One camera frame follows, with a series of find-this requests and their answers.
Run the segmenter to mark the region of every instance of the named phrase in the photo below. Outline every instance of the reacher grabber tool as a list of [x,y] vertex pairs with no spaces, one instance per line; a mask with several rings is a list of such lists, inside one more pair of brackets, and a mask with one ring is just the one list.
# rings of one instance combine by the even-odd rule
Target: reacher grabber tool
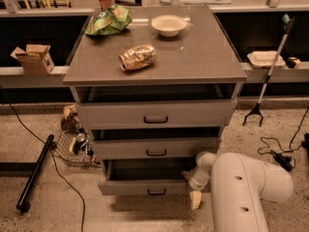
[[248,118],[250,115],[258,115],[258,116],[261,116],[260,127],[262,126],[262,122],[263,122],[263,119],[264,119],[264,117],[263,117],[263,115],[262,115],[262,113],[261,113],[261,111],[260,111],[260,105],[261,105],[261,102],[262,102],[262,98],[263,98],[264,92],[265,92],[265,90],[266,90],[266,88],[267,88],[267,85],[268,85],[268,82],[269,82],[269,80],[270,80],[272,71],[273,71],[273,69],[274,69],[274,67],[275,67],[275,64],[276,64],[277,61],[278,61],[278,57],[279,57],[279,55],[280,55],[280,53],[281,53],[281,50],[282,50],[282,48],[283,48],[283,46],[284,46],[284,44],[285,44],[285,42],[286,42],[286,40],[287,40],[287,38],[288,38],[288,36],[289,36],[289,34],[290,34],[290,31],[291,31],[291,29],[292,29],[292,27],[293,27],[293,25],[294,25],[294,22],[295,22],[295,19],[294,19],[294,18],[290,19],[289,16],[288,16],[287,14],[284,14],[284,15],[283,15],[282,20],[283,20],[283,22],[285,23],[285,33],[284,33],[283,38],[282,38],[282,40],[281,40],[281,43],[280,43],[280,45],[279,45],[279,47],[278,47],[278,50],[277,50],[277,52],[276,52],[276,54],[275,54],[275,56],[274,56],[274,58],[273,58],[273,61],[272,61],[271,67],[270,67],[270,69],[269,69],[269,71],[268,71],[268,73],[267,73],[267,76],[266,76],[266,78],[265,78],[265,80],[264,80],[264,84],[263,84],[263,88],[262,88],[262,91],[261,91],[259,100],[258,100],[257,104],[255,105],[255,107],[251,110],[251,112],[249,112],[249,113],[244,117],[244,121],[243,121],[243,123],[242,123],[243,126],[245,125],[245,123],[246,123],[246,121],[247,121],[247,118]]

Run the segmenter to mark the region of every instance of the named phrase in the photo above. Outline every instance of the white bowl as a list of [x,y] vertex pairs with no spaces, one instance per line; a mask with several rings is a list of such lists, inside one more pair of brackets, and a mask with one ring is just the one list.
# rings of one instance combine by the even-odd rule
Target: white bowl
[[175,15],[162,15],[152,20],[153,28],[164,37],[177,36],[185,28],[186,21]]

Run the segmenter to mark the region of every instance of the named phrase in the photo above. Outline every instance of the drawer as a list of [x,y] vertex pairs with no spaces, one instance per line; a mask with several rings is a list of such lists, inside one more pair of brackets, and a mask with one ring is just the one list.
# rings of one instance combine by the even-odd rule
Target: drawer
[[183,171],[194,166],[195,158],[112,159],[105,162],[106,181],[98,186],[113,195],[186,193]]
[[236,101],[79,103],[79,119],[89,130],[228,125]]
[[93,141],[92,147],[99,160],[155,159],[196,156],[201,151],[216,153],[219,143],[216,137],[201,137]]

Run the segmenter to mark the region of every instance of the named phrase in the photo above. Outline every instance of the gray cabinet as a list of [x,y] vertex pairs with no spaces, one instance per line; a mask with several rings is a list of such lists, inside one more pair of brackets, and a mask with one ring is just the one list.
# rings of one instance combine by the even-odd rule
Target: gray cabinet
[[[130,12],[123,34],[83,37],[64,82],[101,162],[102,194],[184,193],[183,171],[199,152],[217,152],[246,75],[207,7]],[[158,15],[183,16],[192,25],[162,38],[150,26]],[[139,44],[154,46],[156,62],[122,72],[118,54]]]

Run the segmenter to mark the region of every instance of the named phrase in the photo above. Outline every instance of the power cord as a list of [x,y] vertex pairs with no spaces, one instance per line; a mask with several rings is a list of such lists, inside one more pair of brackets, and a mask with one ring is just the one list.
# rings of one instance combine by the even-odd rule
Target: power cord
[[[26,130],[28,130],[33,136],[35,136],[40,142],[42,142],[44,144],[45,142],[42,139],[40,139],[37,135],[35,135],[31,130],[29,130],[22,123],[22,121],[20,120],[19,115],[18,115],[16,109],[10,103],[8,96],[7,96],[6,92],[4,91],[4,89],[3,89],[3,87],[1,85],[0,85],[0,89],[1,89],[1,91],[3,93],[3,95],[4,95],[4,98],[5,98],[6,102],[7,102],[7,104],[13,110],[13,112],[16,115],[16,117],[18,119],[18,122],[21,124],[21,126],[24,127]],[[86,203],[85,203],[85,200],[84,200],[83,196],[81,195],[81,193],[63,175],[60,174],[60,172],[58,170],[58,166],[57,166],[57,162],[56,162],[55,156],[54,156],[54,154],[53,154],[53,152],[51,150],[50,150],[50,154],[51,154],[52,159],[54,161],[55,169],[56,169],[56,172],[59,175],[59,177],[61,177],[79,195],[80,199],[82,200],[82,203],[83,203],[83,213],[82,213],[82,219],[81,219],[81,232],[83,232],[84,231],[85,213],[86,213]]]
[[[289,150],[288,151],[285,151],[281,144],[280,144],[280,141],[275,138],[275,137],[264,137],[262,136],[260,139],[262,142],[264,142],[266,144],[266,147],[261,147],[260,149],[258,149],[258,153],[260,155],[265,155],[265,154],[271,154],[274,159],[284,168],[286,169],[287,171],[292,171],[295,167],[296,167],[296,160],[295,158],[293,157],[290,157],[290,156],[283,156],[283,154],[286,154],[286,153],[293,153],[294,151],[298,151],[300,147],[303,147],[304,143],[302,142],[301,144],[299,144],[299,146],[297,146],[297,148],[293,149],[292,148],[292,145],[293,145],[293,142],[295,140],[295,137],[296,135],[299,133],[300,129],[301,129],[301,126],[303,124],[303,121],[308,113],[308,110],[309,110],[309,106],[307,107],[306,109],[306,112],[304,113],[304,115],[302,116],[302,119],[298,125],[298,129],[297,131],[295,132],[294,136],[292,137],[291,141],[290,141],[290,144],[289,144]],[[267,140],[275,140],[279,146],[279,149],[281,150],[281,153],[276,153],[275,151],[273,150],[269,150],[269,151],[266,151],[266,152],[263,152],[264,149],[270,149],[270,145],[267,143]]]

